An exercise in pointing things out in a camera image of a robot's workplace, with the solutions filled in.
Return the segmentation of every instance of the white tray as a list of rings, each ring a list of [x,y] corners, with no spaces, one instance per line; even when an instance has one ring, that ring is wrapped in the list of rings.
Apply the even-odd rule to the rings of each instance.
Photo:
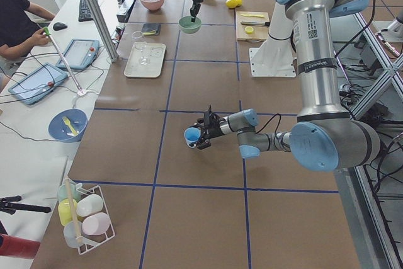
[[[166,45],[162,43],[148,43],[144,49],[144,56],[150,59],[148,64],[139,64],[141,51],[134,46],[128,56],[125,71],[126,77],[156,78],[161,74],[162,63],[164,62]]]

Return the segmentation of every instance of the person's hand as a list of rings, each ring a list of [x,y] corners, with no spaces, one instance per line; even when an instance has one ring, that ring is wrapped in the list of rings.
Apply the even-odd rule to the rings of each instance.
[[[50,40],[49,37],[45,35],[45,31],[43,28],[40,28],[37,30],[32,36],[30,37],[31,43],[35,45],[45,45],[47,44]]]

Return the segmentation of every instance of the yellow fork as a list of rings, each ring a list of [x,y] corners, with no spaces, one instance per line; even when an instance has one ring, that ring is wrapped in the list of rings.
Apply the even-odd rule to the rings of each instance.
[[[76,131],[74,129],[74,127],[71,125],[69,118],[67,118],[66,116],[63,116],[62,119],[63,119],[64,124],[66,124],[70,128],[70,131],[73,133],[73,135],[78,135],[78,131]]]
[[[244,16],[244,17],[260,17],[260,18],[264,18],[264,15],[261,15],[261,14],[244,14],[244,13],[241,13],[241,16]]]

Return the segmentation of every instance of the green bowl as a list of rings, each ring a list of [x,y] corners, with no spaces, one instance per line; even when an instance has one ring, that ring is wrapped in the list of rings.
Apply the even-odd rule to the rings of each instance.
[[[183,17],[179,20],[179,28],[183,33],[194,34],[202,26],[202,21],[196,17],[195,22],[191,22],[191,16]]]

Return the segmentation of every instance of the red object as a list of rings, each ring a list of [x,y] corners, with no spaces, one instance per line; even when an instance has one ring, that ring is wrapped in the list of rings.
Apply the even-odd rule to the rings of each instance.
[[[0,234],[0,255],[12,258],[34,258],[40,242]]]

